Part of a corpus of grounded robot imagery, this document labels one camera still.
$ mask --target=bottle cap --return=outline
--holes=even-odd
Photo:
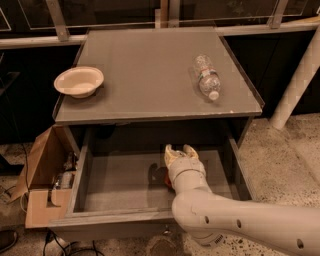
[[[209,94],[209,99],[215,101],[219,98],[219,93],[217,91],[212,91]]]

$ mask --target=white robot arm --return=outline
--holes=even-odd
[[[197,152],[166,146],[165,162],[176,197],[178,224],[201,245],[218,246],[223,234],[244,237],[288,255],[320,255],[320,209],[236,201],[212,193]]]

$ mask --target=open cardboard box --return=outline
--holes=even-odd
[[[50,220],[65,215],[72,189],[52,188],[57,175],[63,172],[68,153],[78,153],[70,135],[67,127],[54,125],[40,134],[33,144],[11,196],[14,201],[29,189],[26,228],[47,227]]]

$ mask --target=plastic water bottle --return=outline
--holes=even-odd
[[[220,79],[209,56],[200,54],[194,59],[194,70],[198,76],[200,91],[210,100],[219,98]]]

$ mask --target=floor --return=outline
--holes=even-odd
[[[281,130],[272,128],[267,119],[255,119],[240,148],[242,166],[247,170],[256,200],[280,205],[320,207],[320,114],[293,116]],[[27,151],[32,144],[26,144]],[[2,145],[0,153],[11,163],[23,163],[23,150],[19,145]],[[0,185],[14,186],[16,176],[0,176]],[[15,229],[17,244],[4,256],[43,255],[46,230],[24,229],[25,213],[20,201],[2,204],[0,229]],[[68,243],[60,240],[62,246]],[[188,234],[110,239],[95,241],[104,255],[284,255],[246,239],[227,236],[218,248],[201,247]],[[73,248],[91,248],[91,242],[80,242]],[[63,255],[53,240],[46,247],[50,256]],[[83,251],[76,255],[95,255]]]

